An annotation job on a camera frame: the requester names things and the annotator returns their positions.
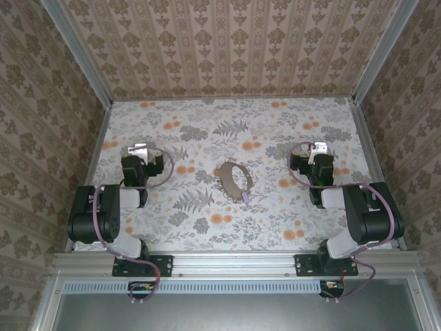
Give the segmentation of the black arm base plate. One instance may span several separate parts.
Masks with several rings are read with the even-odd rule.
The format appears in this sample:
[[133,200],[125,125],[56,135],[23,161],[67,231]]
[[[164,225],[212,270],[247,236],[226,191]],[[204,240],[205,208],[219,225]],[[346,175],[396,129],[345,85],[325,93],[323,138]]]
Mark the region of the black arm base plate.
[[358,276],[358,266],[350,258],[330,259],[320,258],[317,254],[297,254],[294,259],[298,277]]
[[[151,255],[150,262],[160,271],[161,277],[171,277],[173,269],[172,255]],[[113,277],[154,277],[153,267],[144,263],[135,263],[122,259],[114,259]]]

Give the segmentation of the aluminium mounting rail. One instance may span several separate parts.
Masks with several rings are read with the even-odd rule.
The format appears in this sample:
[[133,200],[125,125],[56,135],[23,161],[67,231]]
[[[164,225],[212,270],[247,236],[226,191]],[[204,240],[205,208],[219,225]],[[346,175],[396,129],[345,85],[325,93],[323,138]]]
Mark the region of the aluminium mounting rail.
[[[172,279],[293,279],[303,261],[315,252],[169,252],[173,257]],[[424,268],[416,252],[369,250],[359,254],[357,279],[366,279],[376,269],[377,279],[406,279],[420,276]],[[109,279],[114,257],[107,252],[57,253],[50,269],[51,277],[66,279]]]

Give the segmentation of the aluminium table side rail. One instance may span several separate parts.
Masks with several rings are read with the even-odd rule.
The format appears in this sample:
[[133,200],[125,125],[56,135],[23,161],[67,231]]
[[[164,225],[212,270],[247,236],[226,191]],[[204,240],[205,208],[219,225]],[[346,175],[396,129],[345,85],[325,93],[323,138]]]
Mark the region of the aluminium table side rail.
[[360,104],[356,103],[351,97],[348,98],[348,101],[351,107],[353,121],[355,123],[358,138],[364,152],[371,180],[375,182],[384,181],[384,175],[380,167],[380,162],[378,160],[362,108]]

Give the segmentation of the grey metal panel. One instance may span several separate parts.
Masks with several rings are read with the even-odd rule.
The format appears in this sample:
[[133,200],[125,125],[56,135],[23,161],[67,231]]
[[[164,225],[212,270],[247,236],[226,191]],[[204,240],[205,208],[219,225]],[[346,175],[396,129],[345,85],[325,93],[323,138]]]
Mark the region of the grey metal panel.
[[406,294],[326,302],[301,294],[68,295],[54,331],[422,331]]

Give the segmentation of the aluminium corner post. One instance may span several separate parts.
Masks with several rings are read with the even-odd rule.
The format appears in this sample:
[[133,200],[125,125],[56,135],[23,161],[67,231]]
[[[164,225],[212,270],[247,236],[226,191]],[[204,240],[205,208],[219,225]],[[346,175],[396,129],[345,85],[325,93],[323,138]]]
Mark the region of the aluminium corner post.
[[366,97],[418,2],[419,0],[400,0],[354,89],[352,99],[355,104],[361,103]]
[[105,86],[97,66],[89,55],[85,42],[81,40],[80,34],[75,30],[74,24],[67,12],[63,9],[59,0],[41,0],[41,3],[59,30],[103,108],[110,110],[112,107],[110,92]]

